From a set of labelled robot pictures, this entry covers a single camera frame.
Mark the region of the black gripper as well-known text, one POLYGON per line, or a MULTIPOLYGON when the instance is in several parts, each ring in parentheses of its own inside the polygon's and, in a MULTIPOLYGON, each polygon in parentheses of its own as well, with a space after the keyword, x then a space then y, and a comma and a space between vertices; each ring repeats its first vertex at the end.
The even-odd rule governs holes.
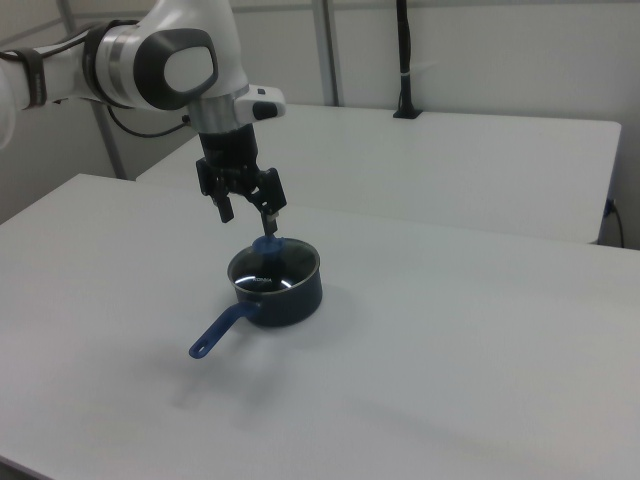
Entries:
POLYGON ((254 127, 248 124, 225 133, 202 133, 199 139, 204 152, 204 158, 196 162, 199 187, 217 207, 220 220, 228 223, 234 218, 226 181, 255 184, 248 200, 261 215, 264 234, 274 235, 277 217, 287 200, 278 171, 257 166, 254 127))

